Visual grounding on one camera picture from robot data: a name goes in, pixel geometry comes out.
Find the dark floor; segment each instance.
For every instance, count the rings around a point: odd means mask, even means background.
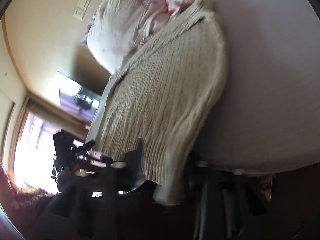
[[[299,170],[279,173],[271,203],[297,234],[320,214],[320,163]]]

